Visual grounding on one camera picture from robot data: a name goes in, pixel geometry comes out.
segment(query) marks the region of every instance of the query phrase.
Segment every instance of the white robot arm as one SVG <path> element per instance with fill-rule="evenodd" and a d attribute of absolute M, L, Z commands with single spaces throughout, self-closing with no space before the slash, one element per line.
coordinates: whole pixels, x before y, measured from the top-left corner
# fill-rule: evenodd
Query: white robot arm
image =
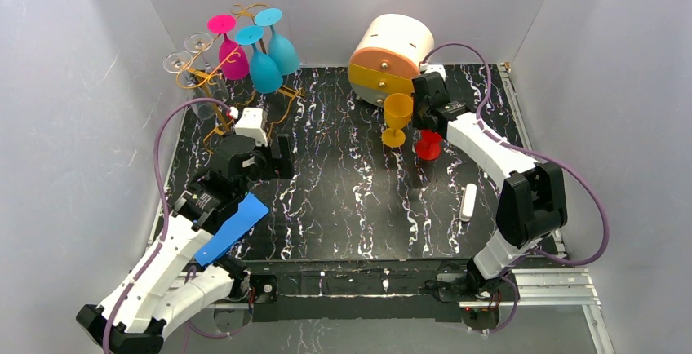
<path fill-rule="evenodd" d="M 463 288 L 478 294 L 499 284 L 499 278 L 552 231 L 567 222 L 565 186 L 559 166 L 539 163 L 505 148 L 482 130 L 475 113 L 453 101 L 439 73 L 413 79 L 413 126 L 437 132 L 467 153 L 500 190 L 497 229 L 486 246 L 467 264 Z"/>
<path fill-rule="evenodd" d="M 84 305 L 78 323 L 103 347 L 106 321 L 113 317 L 112 353 L 154 354 L 178 326 L 209 304 L 241 294 L 247 270 L 228 256 L 217 259 L 196 279 L 168 293 L 180 271 L 233 214 L 259 180 L 293 177 L 293 159 L 286 135 L 279 135 L 280 156 L 274 157 L 264 131 L 266 113 L 246 108 L 232 133 L 224 135 L 209 165 L 198 172 L 175 202 L 166 239 L 157 237 L 135 268 L 98 305 Z M 154 252 L 151 264 L 134 279 Z M 123 291 L 133 283 L 117 307 Z"/>

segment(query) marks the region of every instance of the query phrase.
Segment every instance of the black marble surface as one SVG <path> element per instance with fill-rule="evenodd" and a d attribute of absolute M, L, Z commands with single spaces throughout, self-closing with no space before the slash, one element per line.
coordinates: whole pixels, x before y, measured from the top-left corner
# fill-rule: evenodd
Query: black marble surface
<path fill-rule="evenodd" d="M 502 89 L 497 68 L 485 120 L 513 144 L 520 144 L 517 124 Z M 474 107 L 485 91 L 483 67 L 447 66 L 447 87 L 453 98 Z M 304 89 L 290 116 L 274 127 L 291 136 L 295 177 L 256 184 L 251 191 L 270 209 L 232 249 L 231 255 L 259 259 L 420 259 L 470 258 L 495 227 L 498 189 L 475 162 L 450 145 L 434 162 L 416 157 L 417 132 L 405 129 L 401 148 L 383 146 L 381 108 L 357 100 L 346 68 L 301 69 L 288 86 Z M 230 104 L 251 97 L 249 79 L 231 83 Z M 257 95 L 251 106 L 280 119 L 289 99 Z M 175 152 L 168 188 L 172 203 L 210 154 L 202 139 L 215 119 L 199 122 L 186 113 Z M 463 187 L 478 185 L 470 223 L 458 219 Z M 554 251 L 545 241 L 543 248 Z"/>

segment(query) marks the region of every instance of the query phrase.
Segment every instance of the light gray floor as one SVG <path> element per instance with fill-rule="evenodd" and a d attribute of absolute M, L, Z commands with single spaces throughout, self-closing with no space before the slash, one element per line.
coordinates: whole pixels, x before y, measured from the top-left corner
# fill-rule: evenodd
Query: light gray floor
<path fill-rule="evenodd" d="M 217 314 L 222 329 L 237 328 L 240 312 Z M 214 331 L 211 311 L 194 318 Z M 184 338 L 179 328 L 166 341 L 164 354 L 178 354 Z M 581 307 L 519 307 L 503 331 L 484 338 L 432 320 L 305 320 L 255 323 L 232 339 L 190 334 L 188 354 L 475 354 L 596 353 Z"/>

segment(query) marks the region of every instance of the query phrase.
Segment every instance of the yellow cup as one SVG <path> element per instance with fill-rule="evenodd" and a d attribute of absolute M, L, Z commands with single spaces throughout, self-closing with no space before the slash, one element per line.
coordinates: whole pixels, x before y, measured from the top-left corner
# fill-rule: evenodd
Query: yellow cup
<path fill-rule="evenodd" d="M 384 100 L 384 122 L 389 127 L 382 133 L 382 143 L 390 148 L 398 148 L 406 141 L 402 128 L 413 116 L 413 99 L 410 95 L 393 93 Z"/>

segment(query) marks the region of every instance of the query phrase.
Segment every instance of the teal wine glass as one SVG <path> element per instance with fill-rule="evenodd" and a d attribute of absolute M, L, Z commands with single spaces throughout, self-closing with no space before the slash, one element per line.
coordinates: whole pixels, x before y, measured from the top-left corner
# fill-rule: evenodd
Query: teal wine glass
<path fill-rule="evenodd" d="M 279 72 L 282 75 L 288 75 L 295 73 L 295 70 L 300 67 L 300 60 L 291 41 L 284 38 L 274 29 L 274 25 L 279 22 L 281 17 L 281 10 L 265 9 L 257 13 L 255 24 L 258 26 L 268 26 L 272 30 L 272 40 L 269 42 L 268 54 L 277 64 Z"/>
<path fill-rule="evenodd" d="M 264 28 L 257 25 L 246 26 L 236 33 L 236 42 L 241 46 L 252 46 L 250 60 L 250 79 L 255 90 L 263 95 L 277 91 L 283 84 L 283 77 L 277 64 L 267 54 L 257 49 L 256 43 L 262 38 Z"/>

